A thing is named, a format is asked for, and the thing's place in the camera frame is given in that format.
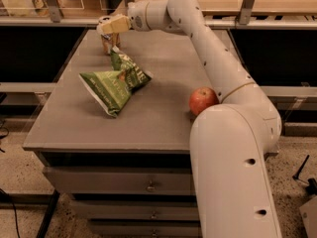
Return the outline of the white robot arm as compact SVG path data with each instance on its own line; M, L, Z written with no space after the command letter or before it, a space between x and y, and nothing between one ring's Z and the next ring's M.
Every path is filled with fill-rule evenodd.
M264 157L281 119L241 63L207 26L197 0L131 3L99 34L163 30L189 37L219 99L195 119L190 158L203 238L282 238Z

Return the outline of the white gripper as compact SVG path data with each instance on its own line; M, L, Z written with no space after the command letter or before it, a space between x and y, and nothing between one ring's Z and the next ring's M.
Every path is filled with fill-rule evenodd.
M118 34L127 32L132 28L136 31L149 31L147 23L148 1L130 2L128 4L128 17L118 14L115 16L104 16L99 19L97 32L100 35Z

